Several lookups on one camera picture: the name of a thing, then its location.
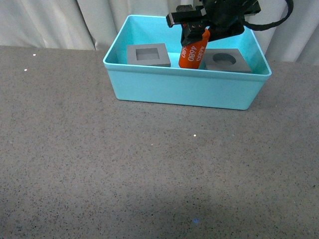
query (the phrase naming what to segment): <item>gray block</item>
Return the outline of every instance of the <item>gray block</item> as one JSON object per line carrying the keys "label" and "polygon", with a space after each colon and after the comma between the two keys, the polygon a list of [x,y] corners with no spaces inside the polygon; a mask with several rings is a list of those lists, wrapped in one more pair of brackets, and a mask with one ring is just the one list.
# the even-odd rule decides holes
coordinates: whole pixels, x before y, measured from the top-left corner
{"label": "gray block", "polygon": [[128,45],[128,64],[170,67],[170,60],[164,43]]}
{"label": "gray block", "polygon": [[211,71],[251,73],[238,49],[206,49],[202,61]]}

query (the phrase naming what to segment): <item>table surface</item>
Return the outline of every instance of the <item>table surface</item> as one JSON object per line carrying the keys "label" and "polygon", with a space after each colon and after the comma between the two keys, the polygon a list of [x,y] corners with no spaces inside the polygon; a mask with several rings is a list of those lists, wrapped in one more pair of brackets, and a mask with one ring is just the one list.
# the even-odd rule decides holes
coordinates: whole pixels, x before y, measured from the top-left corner
{"label": "table surface", "polygon": [[318,66],[234,111],[119,101],[104,55],[0,47],[0,238],[319,238]]}

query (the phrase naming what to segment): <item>orange bottle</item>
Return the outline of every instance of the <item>orange bottle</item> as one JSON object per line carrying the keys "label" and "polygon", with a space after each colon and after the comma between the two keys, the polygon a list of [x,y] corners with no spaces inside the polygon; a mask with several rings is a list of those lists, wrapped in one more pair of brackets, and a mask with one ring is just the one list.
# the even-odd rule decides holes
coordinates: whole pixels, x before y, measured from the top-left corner
{"label": "orange bottle", "polygon": [[183,46],[179,57],[179,66],[181,68],[198,69],[204,51],[208,44],[210,33],[207,29],[203,33],[203,39],[201,41]]}

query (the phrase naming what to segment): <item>plastic bin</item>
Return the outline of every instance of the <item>plastic bin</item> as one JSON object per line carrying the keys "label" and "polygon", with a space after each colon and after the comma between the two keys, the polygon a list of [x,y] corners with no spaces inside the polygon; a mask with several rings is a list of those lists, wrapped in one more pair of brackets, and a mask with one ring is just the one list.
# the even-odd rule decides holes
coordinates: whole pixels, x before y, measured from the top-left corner
{"label": "plastic bin", "polygon": [[[237,48],[251,74],[182,69],[181,27],[165,17],[130,15],[103,62],[119,100],[246,110],[271,75],[252,30],[210,42],[207,48]],[[127,64],[127,45],[165,43],[171,67]]]}

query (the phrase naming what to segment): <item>white curtain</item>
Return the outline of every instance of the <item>white curtain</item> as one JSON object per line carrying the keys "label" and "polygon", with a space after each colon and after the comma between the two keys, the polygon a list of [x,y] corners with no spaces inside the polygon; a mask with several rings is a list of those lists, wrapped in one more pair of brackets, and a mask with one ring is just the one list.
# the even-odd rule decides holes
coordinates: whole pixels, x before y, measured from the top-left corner
{"label": "white curtain", "polygon": [[[165,16],[180,3],[180,0],[0,0],[0,45],[106,50],[127,15]],[[251,23],[277,21],[287,12],[284,0],[259,0],[259,3],[262,12],[247,18]],[[319,0],[294,0],[294,3],[294,12],[284,24],[255,32],[256,37],[268,60],[319,65]]]}

